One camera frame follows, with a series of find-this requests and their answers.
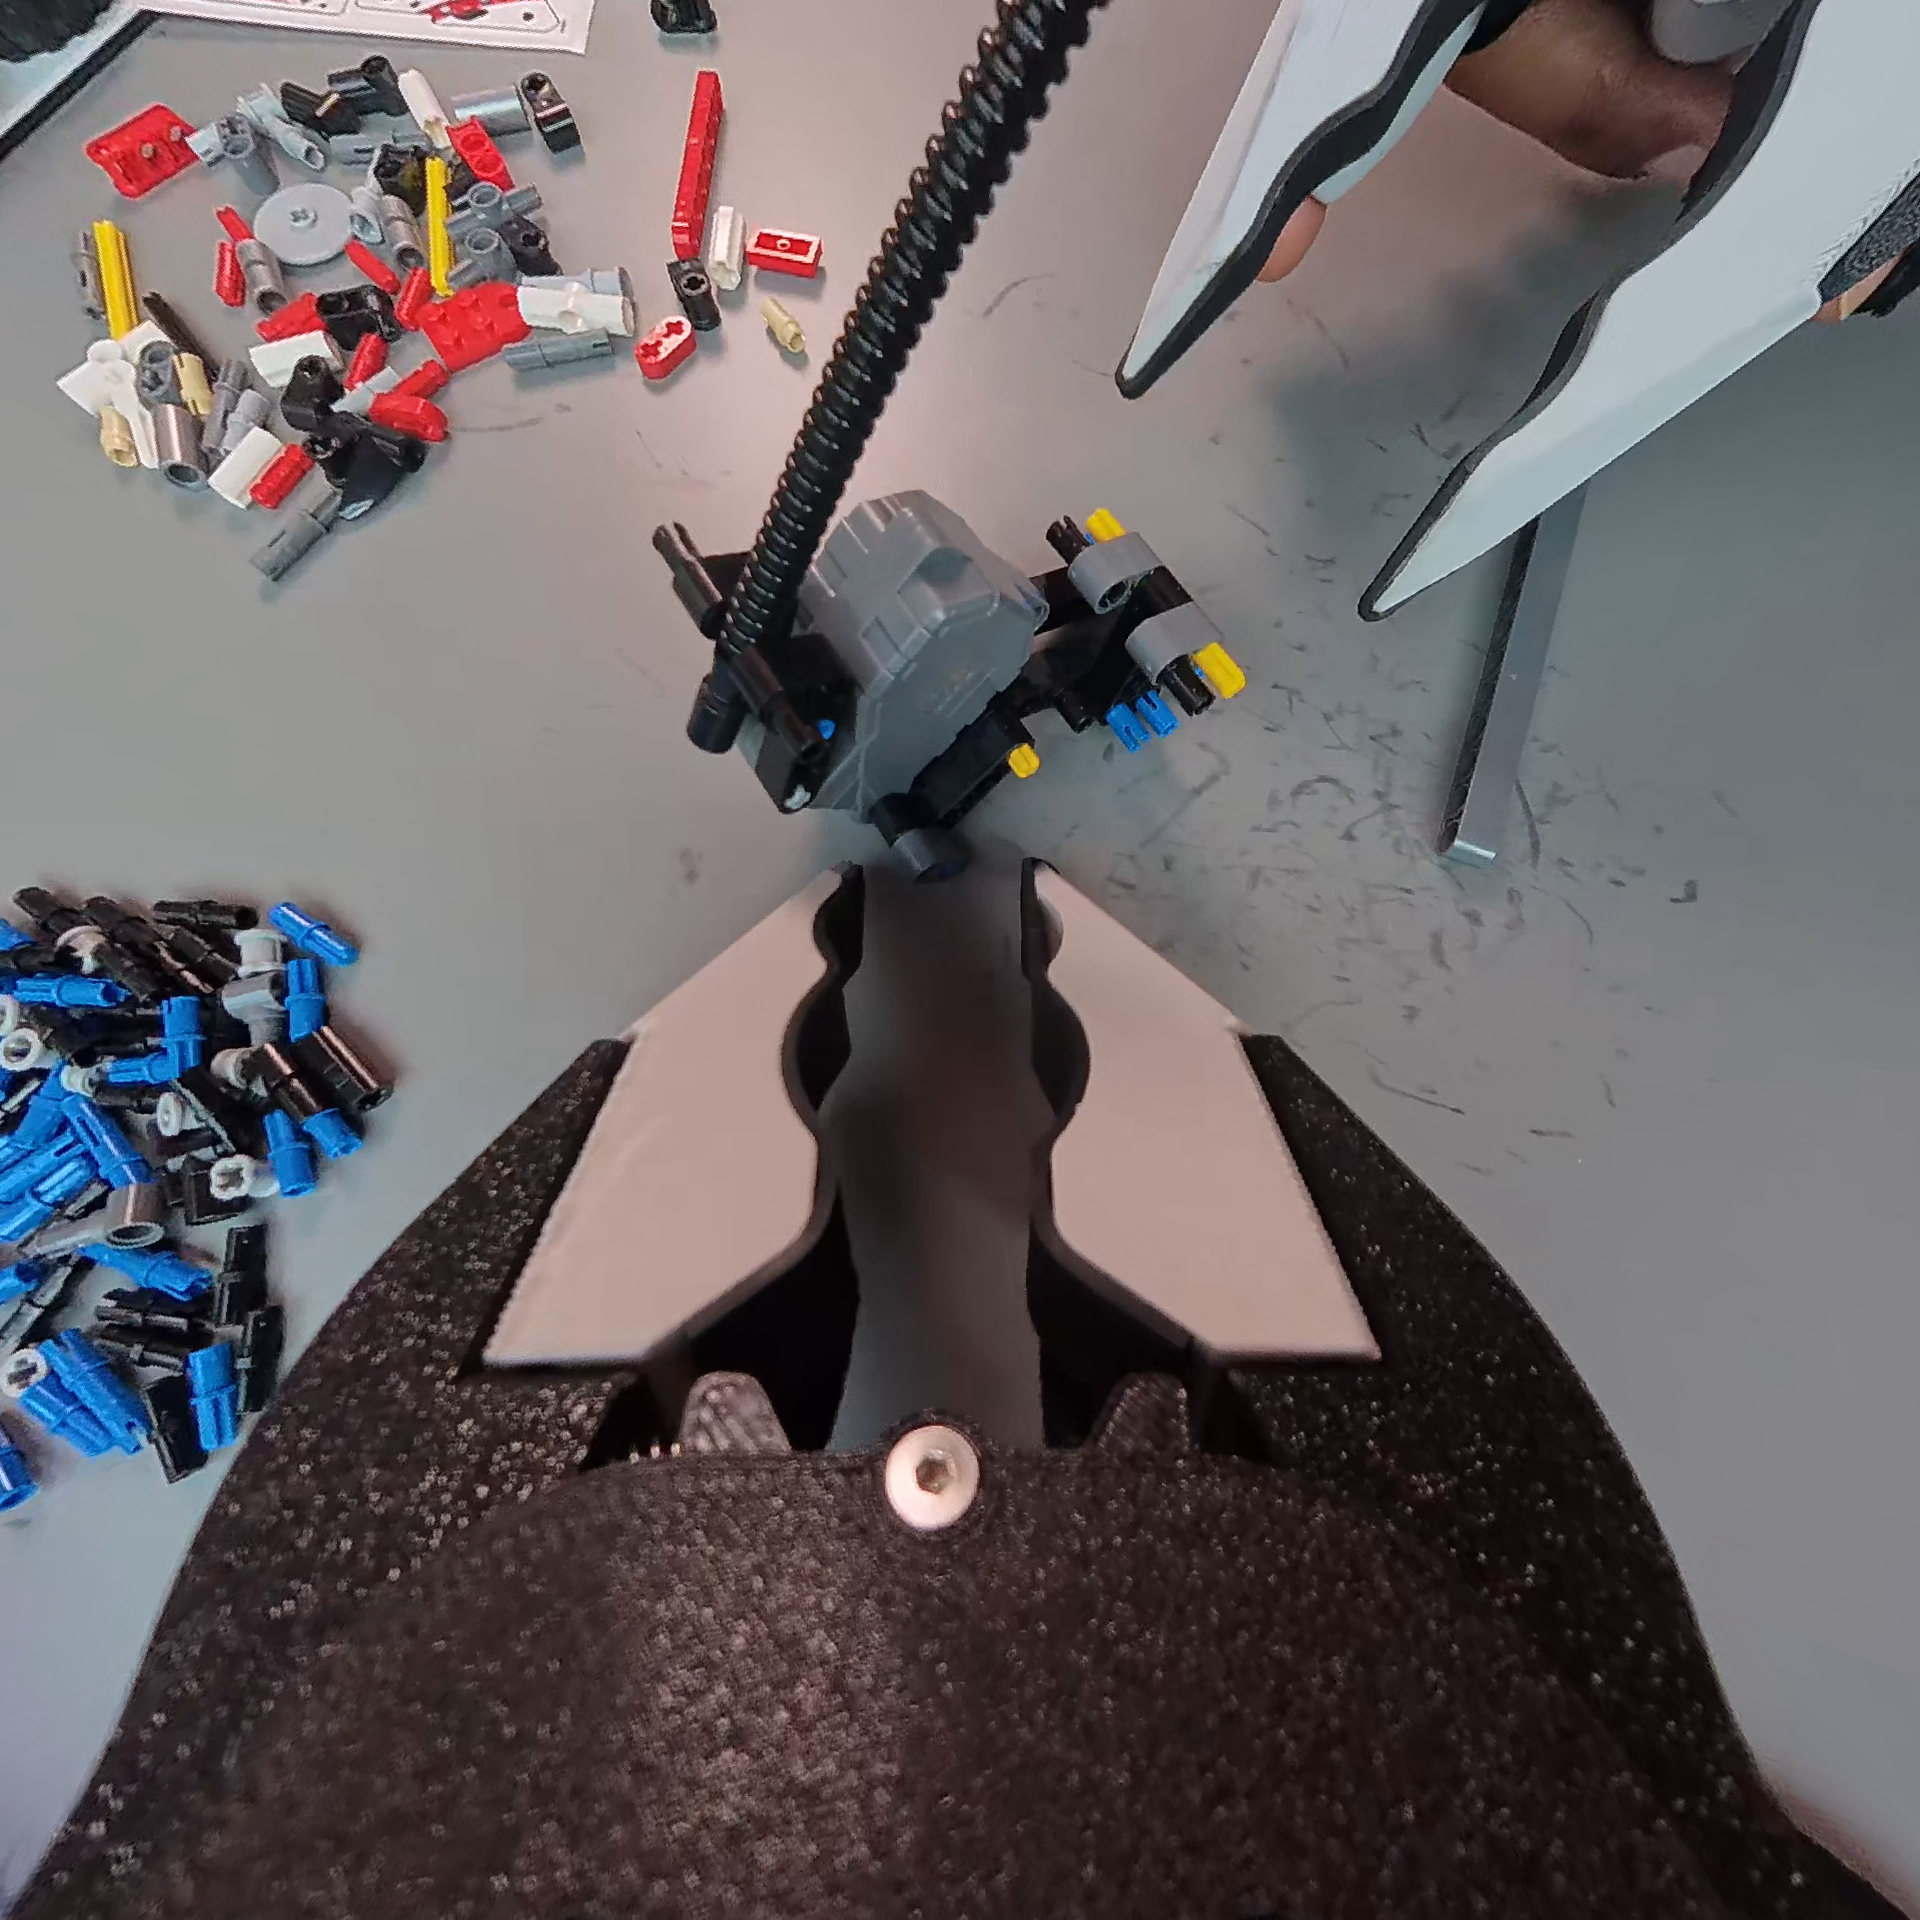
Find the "red long brick beam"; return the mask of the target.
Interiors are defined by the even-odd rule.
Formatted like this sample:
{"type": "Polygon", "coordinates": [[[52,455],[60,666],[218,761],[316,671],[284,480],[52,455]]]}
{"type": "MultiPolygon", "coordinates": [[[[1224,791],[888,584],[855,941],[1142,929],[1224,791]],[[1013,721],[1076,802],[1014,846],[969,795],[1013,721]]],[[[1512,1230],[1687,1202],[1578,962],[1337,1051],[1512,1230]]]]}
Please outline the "red long brick beam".
{"type": "Polygon", "coordinates": [[[724,82],[716,71],[697,71],[690,131],[684,131],[684,168],[675,185],[675,224],[668,224],[675,264],[702,258],[721,131],[724,131],[724,82]]]}

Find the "white sticker sheet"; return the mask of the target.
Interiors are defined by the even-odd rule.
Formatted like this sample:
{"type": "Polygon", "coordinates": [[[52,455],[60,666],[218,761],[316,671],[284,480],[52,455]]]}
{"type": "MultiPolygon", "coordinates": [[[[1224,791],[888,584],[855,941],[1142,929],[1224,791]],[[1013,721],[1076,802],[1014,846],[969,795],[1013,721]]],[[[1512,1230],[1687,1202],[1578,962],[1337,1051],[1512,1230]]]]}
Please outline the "white sticker sheet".
{"type": "Polygon", "coordinates": [[[581,58],[595,0],[132,0],[132,11],[316,38],[581,58]]]}

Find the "pile of blue black pins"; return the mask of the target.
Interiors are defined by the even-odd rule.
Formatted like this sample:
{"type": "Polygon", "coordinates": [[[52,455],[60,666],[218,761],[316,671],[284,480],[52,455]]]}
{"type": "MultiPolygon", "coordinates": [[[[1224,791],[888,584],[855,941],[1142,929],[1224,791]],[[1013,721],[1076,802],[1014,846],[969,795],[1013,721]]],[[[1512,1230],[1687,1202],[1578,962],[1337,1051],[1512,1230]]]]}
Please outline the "pile of blue black pins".
{"type": "Polygon", "coordinates": [[[392,1080],[331,1015],[359,941],[295,901],[60,894],[0,929],[4,1510],[30,1442],[199,1476],[276,1401],[267,1208],[392,1080]]]}

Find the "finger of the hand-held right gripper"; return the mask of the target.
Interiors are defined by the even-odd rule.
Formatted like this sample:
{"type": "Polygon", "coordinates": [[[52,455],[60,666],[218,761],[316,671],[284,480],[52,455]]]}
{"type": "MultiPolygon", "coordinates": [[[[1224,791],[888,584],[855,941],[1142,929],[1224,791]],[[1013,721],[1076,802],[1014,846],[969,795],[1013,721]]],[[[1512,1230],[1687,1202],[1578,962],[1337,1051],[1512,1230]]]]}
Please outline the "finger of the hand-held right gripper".
{"type": "Polygon", "coordinates": [[[1920,11],[1785,7],[1659,253],[1562,331],[1533,398],[1476,443],[1387,557],[1379,617],[1554,508],[1829,299],[1891,316],[1920,248],[1920,11]]]}
{"type": "Polygon", "coordinates": [[[1144,398],[1259,278],[1297,210],[1342,198],[1456,61],[1521,13],[1521,0],[1283,0],[1166,242],[1117,392],[1144,398]]]}

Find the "long grey beam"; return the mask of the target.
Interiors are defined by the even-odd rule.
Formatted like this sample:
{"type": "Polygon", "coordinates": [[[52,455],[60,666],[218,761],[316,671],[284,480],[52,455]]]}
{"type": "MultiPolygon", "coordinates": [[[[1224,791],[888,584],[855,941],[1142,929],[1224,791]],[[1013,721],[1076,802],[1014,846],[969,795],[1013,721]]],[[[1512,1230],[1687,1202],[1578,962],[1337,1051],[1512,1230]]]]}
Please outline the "long grey beam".
{"type": "Polygon", "coordinates": [[[1436,854],[1457,869],[1491,869],[1502,860],[1584,505],[1587,486],[1512,538],[1436,842],[1436,854]]]}

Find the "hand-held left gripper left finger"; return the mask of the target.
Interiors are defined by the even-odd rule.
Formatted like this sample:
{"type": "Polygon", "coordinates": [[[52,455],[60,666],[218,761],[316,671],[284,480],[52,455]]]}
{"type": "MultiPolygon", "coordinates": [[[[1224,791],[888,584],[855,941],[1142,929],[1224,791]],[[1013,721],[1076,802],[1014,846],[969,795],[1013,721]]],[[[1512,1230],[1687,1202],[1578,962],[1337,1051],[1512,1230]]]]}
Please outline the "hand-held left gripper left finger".
{"type": "Polygon", "coordinates": [[[486,1368],[663,1357],[828,1237],[862,905],[862,869],[824,872],[630,1029],[486,1368]]]}

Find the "pile of mixed brick pieces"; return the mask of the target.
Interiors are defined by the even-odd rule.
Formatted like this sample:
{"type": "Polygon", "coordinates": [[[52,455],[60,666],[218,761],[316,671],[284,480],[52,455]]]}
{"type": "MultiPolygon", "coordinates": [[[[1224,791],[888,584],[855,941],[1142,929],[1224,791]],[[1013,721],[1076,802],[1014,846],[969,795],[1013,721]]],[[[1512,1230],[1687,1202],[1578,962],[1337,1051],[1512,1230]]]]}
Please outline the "pile of mixed brick pieces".
{"type": "Polygon", "coordinates": [[[82,145],[132,210],[214,181],[207,336],[132,258],[129,224],[70,248],[91,343],[60,375],[104,456],[244,518],[284,518],[254,571],[377,508],[447,443],[457,375],[609,359],[638,331],[630,270],[565,270],[525,158],[581,163],[556,75],[443,93],[359,58],[324,82],[254,82],[222,116],[162,103],[82,145]]]}

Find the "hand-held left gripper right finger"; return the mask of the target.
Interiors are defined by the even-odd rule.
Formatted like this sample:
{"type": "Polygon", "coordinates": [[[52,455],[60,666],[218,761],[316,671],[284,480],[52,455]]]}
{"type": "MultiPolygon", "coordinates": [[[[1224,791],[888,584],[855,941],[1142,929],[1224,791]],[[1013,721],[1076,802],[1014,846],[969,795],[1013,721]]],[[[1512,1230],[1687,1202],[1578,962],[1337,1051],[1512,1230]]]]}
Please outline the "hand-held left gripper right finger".
{"type": "Polygon", "coordinates": [[[1037,1241],[1068,1281],[1208,1360],[1379,1360],[1246,1025],[1045,860],[1021,968],[1053,1111],[1037,1241]]]}

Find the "person's right hand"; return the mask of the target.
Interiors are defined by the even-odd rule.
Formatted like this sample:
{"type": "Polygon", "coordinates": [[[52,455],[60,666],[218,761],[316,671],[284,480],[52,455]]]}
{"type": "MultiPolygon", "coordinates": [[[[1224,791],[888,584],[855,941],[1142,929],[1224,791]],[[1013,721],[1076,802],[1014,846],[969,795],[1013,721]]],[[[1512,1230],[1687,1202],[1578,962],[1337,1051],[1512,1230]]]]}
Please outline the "person's right hand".
{"type": "Polygon", "coordinates": [[[1737,75],[1666,61],[1641,7],[1542,0],[1457,58],[1447,86],[1587,176],[1641,181],[1719,145],[1737,75]]]}

